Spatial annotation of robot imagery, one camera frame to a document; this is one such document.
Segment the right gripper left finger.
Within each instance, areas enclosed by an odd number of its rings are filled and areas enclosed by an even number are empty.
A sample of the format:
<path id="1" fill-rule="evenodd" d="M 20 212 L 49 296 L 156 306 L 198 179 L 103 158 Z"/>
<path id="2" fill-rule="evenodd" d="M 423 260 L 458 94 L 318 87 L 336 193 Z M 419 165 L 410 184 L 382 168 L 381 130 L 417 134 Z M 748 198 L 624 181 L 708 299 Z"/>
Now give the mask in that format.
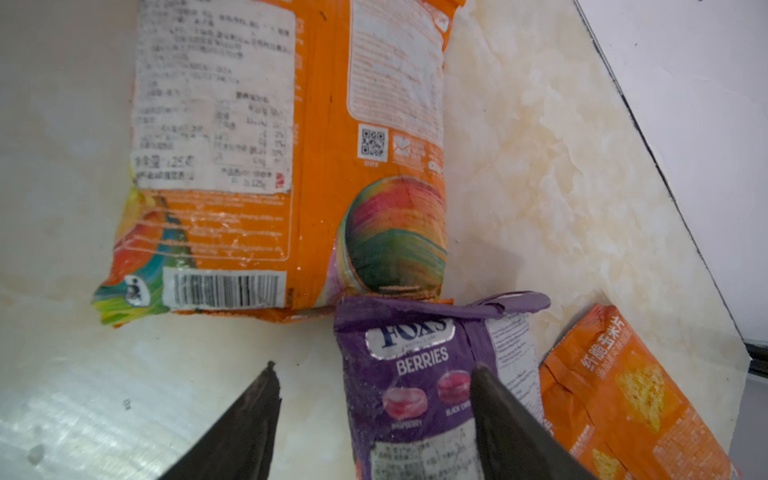
<path id="1" fill-rule="evenodd" d="M 274 454 L 281 398 L 270 361 L 163 479 L 266 479 Z"/>

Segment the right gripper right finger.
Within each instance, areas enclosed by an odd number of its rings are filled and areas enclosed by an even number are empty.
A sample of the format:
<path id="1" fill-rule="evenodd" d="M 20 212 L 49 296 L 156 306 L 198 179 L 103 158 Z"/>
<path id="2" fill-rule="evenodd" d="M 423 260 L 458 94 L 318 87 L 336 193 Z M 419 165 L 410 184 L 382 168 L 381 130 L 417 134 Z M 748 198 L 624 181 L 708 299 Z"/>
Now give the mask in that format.
<path id="1" fill-rule="evenodd" d="M 486 479 L 592 479 L 485 365 L 471 374 L 470 400 Z"/>

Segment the purple snack packet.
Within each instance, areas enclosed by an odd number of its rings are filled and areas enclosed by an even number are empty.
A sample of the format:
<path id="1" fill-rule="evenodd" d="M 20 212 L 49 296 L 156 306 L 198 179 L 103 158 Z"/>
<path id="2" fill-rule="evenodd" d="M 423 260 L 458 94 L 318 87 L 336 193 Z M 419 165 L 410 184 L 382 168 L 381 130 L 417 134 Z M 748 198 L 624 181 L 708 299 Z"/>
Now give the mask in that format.
<path id="1" fill-rule="evenodd" d="M 550 305 L 512 292 L 466 306 L 355 297 L 334 333 L 360 479 L 480 479 L 471 373 L 487 366 L 544 420 L 528 317 Z"/>

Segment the yellow orange mango snack bag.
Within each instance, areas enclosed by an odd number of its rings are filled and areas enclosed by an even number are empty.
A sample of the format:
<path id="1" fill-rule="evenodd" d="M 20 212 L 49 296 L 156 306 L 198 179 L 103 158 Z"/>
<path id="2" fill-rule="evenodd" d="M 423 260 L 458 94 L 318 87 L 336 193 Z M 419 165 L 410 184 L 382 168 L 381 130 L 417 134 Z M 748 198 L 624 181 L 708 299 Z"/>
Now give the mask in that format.
<path id="1" fill-rule="evenodd" d="M 286 323 L 434 301 L 448 256 L 444 62 L 457 1 L 143 1 L 131 188 L 92 297 Z"/>

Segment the orange snack packet far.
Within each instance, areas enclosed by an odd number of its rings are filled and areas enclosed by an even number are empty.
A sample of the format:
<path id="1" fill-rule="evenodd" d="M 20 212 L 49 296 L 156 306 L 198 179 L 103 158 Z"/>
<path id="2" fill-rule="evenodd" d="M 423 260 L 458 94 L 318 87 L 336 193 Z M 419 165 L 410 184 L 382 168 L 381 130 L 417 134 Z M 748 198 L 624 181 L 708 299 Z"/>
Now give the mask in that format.
<path id="1" fill-rule="evenodd" d="M 546 428 L 596 478 L 740 478 L 615 306 L 594 305 L 539 373 Z"/>

